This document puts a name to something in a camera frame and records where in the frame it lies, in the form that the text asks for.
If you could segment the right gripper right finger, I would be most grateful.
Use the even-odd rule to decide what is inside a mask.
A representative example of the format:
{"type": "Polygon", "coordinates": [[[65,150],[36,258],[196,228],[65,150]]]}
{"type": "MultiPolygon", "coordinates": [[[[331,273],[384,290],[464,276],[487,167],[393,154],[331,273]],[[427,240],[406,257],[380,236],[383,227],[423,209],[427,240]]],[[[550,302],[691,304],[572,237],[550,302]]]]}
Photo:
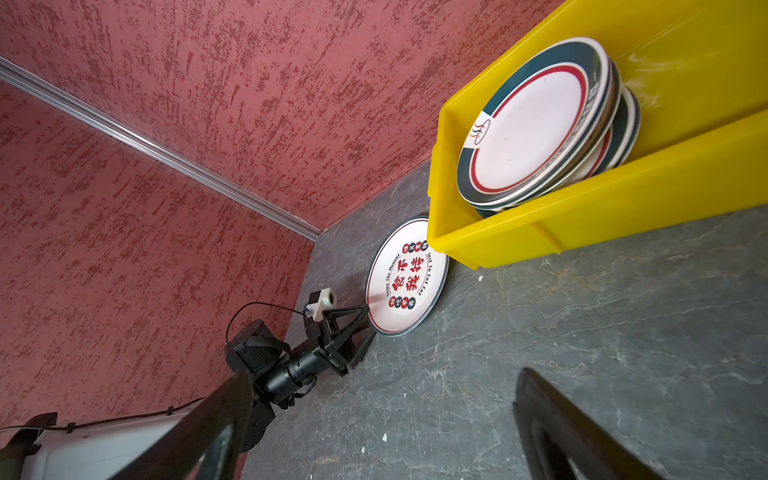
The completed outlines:
{"type": "Polygon", "coordinates": [[[532,368],[520,372],[514,417],[533,479],[658,479],[532,368]]]}

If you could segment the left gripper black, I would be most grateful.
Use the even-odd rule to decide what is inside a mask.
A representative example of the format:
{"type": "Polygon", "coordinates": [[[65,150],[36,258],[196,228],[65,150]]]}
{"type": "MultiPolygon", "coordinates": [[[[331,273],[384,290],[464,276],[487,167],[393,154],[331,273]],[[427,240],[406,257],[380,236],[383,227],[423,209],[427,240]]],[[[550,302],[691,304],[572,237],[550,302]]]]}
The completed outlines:
{"type": "Polygon", "coordinates": [[[369,306],[326,310],[319,322],[309,322],[307,339],[295,348],[278,340],[266,324],[248,324],[225,345],[225,360],[232,371],[251,377],[257,394],[280,408],[312,390],[320,375],[328,370],[343,377],[355,369],[377,332],[371,329],[369,306]]]}

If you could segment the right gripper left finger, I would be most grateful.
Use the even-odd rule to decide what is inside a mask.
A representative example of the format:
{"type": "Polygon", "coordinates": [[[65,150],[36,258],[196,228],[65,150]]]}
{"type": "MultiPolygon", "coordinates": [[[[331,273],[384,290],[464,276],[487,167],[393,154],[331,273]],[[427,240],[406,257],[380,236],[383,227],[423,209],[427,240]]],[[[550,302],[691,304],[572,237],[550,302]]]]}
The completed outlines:
{"type": "Polygon", "coordinates": [[[253,390],[233,374],[115,479],[232,479],[251,411],[253,390]]]}

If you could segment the green red rim plate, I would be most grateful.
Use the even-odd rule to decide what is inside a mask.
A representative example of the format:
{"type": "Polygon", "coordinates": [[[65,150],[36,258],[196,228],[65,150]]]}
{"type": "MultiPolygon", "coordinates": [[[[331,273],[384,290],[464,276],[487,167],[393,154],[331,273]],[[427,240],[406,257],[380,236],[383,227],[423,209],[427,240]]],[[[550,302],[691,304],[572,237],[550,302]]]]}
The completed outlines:
{"type": "Polygon", "coordinates": [[[618,168],[629,157],[637,141],[641,126],[641,111],[634,93],[623,86],[618,109],[613,118],[609,132],[604,139],[607,145],[601,152],[600,162],[589,177],[600,175],[605,171],[618,168]]]}

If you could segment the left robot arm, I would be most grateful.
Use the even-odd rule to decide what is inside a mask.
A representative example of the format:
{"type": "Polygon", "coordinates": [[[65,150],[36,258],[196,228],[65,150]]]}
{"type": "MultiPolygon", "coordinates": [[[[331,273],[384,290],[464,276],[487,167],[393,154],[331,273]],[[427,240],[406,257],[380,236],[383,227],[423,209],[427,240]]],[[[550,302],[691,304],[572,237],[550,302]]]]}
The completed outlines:
{"type": "Polygon", "coordinates": [[[225,346],[233,376],[206,398],[152,414],[59,425],[54,412],[14,428],[4,479],[230,479],[237,459],[327,370],[346,375],[375,337],[369,308],[310,303],[292,348],[261,320],[225,346]]]}

